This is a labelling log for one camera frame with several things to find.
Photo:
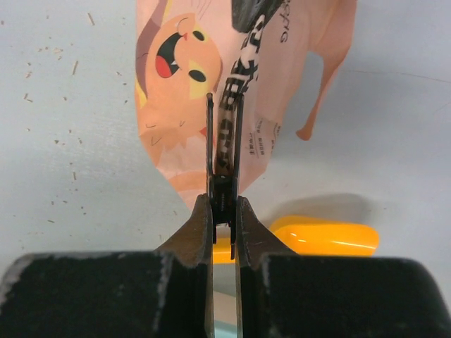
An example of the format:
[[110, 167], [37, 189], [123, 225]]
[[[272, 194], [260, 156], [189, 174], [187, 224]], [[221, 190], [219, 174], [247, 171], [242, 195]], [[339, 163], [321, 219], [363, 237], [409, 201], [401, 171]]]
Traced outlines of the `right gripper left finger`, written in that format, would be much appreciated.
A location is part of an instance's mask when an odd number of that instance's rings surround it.
[[209, 199], [150, 251], [30, 253], [1, 280], [2, 337], [213, 337]]

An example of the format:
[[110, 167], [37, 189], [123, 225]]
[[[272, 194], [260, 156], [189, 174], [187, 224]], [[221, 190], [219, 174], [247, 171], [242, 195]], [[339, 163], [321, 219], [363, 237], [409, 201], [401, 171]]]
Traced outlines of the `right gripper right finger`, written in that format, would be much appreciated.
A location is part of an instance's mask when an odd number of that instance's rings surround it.
[[239, 337], [449, 337], [435, 280], [405, 258], [296, 254], [236, 204]]

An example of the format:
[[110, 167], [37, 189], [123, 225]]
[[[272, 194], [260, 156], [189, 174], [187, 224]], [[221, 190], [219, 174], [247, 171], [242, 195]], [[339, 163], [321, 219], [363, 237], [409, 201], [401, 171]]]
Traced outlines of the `yellow plastic litter scoop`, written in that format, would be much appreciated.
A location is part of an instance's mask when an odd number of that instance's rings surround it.
[[[298, 254], [323, 256], [372, 256], [380, 236], [369, 225], [307, 215], [280, 215], [265, 220], [265, 226]], [[234, 260], [230, 258], [230, 229], [218, 227], [214, 245], [214, 291], [235, 295]]]

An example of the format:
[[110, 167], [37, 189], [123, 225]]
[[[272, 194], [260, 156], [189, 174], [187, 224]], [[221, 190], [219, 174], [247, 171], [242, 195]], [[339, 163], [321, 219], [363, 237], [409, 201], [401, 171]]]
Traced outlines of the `black bag clip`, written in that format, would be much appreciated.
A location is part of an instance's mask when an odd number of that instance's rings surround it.
[[231, 116], [219, 123], [214, 135], [213, 94], [206, 95], [206, 191], [212, 212], [213, 227], [230, 228], [230, 258], [235, 259], [237, 198], [240, 182], [244, 96], [238, 94]]

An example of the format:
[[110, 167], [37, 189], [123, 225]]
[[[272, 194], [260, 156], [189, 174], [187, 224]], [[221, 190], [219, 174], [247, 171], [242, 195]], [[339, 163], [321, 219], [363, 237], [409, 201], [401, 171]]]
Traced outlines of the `pink cat litter bag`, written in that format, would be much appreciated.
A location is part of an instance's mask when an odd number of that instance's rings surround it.
[[300, 139], [352, 44], [356, 1], [138, 1], [135, 103], [140, 139], [186, 206], [206, 191], [206, 99], [214, 100], [214, 148], [233, 157], [233, 106], [244, 97], [240, 190], [270, 161], [308, 53], [323, 61], [320, 89]]

